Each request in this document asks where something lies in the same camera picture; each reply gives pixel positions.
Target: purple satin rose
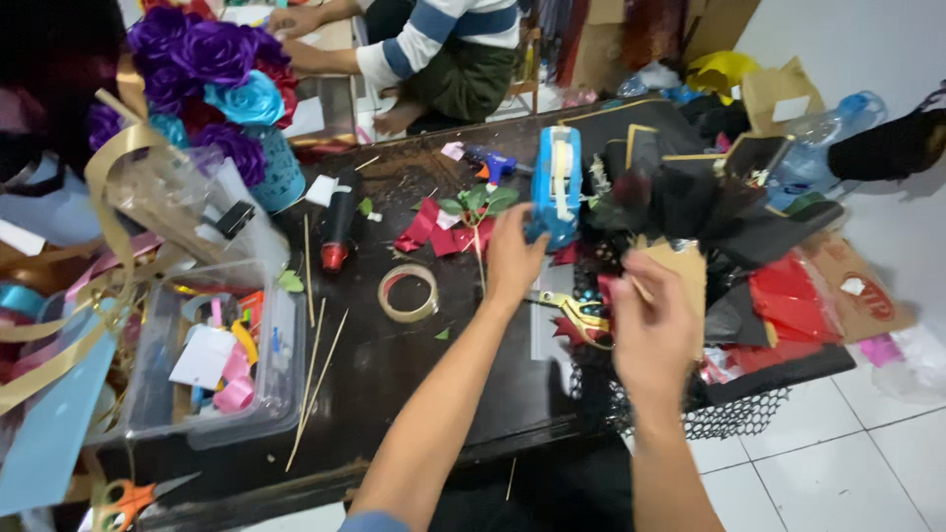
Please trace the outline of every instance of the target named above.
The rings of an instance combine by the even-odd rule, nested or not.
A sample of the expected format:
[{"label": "purple satin rose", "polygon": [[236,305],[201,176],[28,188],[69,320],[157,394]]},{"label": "purple satin rose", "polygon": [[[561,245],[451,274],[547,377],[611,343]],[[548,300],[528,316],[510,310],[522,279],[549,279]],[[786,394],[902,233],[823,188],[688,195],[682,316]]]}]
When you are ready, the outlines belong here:
[{"label": "purple satin rose", "polygon": [[202,96],[201,83],[191,78],[177,63],[170,63],[145,76],[145,96],[155,113],[176,115],[184,97]]},{"label": "purple satin rose", "polygon": [[187,17],[180,9],[150,9],[128,32],[128,44],[138,67],[148,73],[168,64],[171,51],[181,47],[185,33],[194,22],[193,17]]},{"label": "purple satin rose", "polygon": [[98,151],[113,136],[122,130],[121,116],[104,103],[95,103],[85,116],[85,126],[89,130],[89,147]]},{"label": "purple satin rose", "polygon": [[243,26],[256,39],[256,58],[275,66],[286,66],[292,58],[283,52],[283,45],[263,27]]},{"label": "purple satin rose", "polygon": [[187,31],[171,59],[201,81],[226,86],[246,83],[253,69],[257,39],[226,22],[201,22]]},{"label": "purple satin rose", "polygon": [[208,124],[193,138],[192,146],[216,144],[224,157],[231,157],[247,187],[259,185],[266,178],[266,154],[263,145],[240,130],[221,124]]}]

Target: striped shirt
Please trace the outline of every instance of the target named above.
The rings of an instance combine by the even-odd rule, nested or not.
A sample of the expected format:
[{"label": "striped shirt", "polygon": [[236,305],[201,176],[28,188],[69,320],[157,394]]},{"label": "striped shirt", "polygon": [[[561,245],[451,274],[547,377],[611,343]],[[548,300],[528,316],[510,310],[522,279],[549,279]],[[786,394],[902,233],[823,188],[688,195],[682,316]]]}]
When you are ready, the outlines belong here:
[{"label": "striped shirt", "polygon": [[[375,1],[358,3],[367,10]],[[358,48],[361,74],[378,88],[397,85],[427,66],[450,34],[470,43],[515,48],[516,0],[417,0],[411,19],[396,38]]]}]

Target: green pants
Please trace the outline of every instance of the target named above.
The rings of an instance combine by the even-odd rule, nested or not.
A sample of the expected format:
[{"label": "green pants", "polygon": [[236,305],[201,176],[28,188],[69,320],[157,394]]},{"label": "green pants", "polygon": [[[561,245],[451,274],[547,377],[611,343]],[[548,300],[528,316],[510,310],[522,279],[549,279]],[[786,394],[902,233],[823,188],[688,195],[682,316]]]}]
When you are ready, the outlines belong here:
[{"label": "green pants", "polygon": [[[400,33],[416,0],[376,0],[365,12],[368,42]],[[404,82],[411,98],[451,118],[483,122],[506,97],[512,83],[516,51],[473,44],[453,36],[430,63]]]}]

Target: plastic storage box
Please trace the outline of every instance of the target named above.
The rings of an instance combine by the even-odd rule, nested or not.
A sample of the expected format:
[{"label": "plastic storage box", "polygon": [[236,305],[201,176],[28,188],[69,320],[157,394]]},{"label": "plastic storage box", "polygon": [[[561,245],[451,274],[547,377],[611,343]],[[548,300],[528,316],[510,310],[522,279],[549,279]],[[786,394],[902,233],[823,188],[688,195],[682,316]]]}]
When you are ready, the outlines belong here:
[{"label": "plastic storage box", "polygon": [[[200,292],[228,292],[239,297],[263,291],[255,396],[245,409],[229,415],[172,420],[178,384],[167,378],[181,356],[181,328],[189,327],[181,319],[181,308],[191,298],[175,286]],[[146,309],[121,418],[117,426],[104,435],[146,439],[186,434],[190,446],[199,451],[281,433],[296,426],[305,386],[306,345],[305,306],[297,305],[296,299],[271,283],[262,263],[256,260],[209,266],[156,282]],[[86,443],[96,443],[95,440],[99,438],[87,439]]]}]

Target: orange scissors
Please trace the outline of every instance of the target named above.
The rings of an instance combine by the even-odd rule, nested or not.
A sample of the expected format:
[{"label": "orange scissors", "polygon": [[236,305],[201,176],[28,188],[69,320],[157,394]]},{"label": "orange scissors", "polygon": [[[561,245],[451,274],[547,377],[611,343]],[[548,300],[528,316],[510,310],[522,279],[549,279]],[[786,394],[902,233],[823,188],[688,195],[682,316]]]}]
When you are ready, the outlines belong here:
[{"label": "orange scissors", "polygon": [[161,484],[136,486],[130,480],[116,480],[105,487],[104,501],[98,507],[101,517],[101,532],[124,532],[131,526],[135,516],[165,493],[181,484],[197,478],[201,473],[168,480]]},{"label": "orange scissors", "polygon": [[572,324],[575,325],[575,328],[578,329],[578,333],[581,334],[582,340],[584,340],[589,346],[597,347],[605,351],[614,349],[614,346],[609,346],[600,342],[603,337],[610,334],[610,325],[608,324],[607,319],[587,313],[587,311],[592,308],[601,308],[604,305],[604,303],[601,301],[588,301],[587,303],[581,303],[579,301],[575,301],[575,299],[570,295],[539,290],[533,290],[526,293],[525,298],[528,301],[534,301],[540,305],[548,305],[550,307],[558,307],[561,309],[562,312],[565,313],[565,317],[569,318]]}]

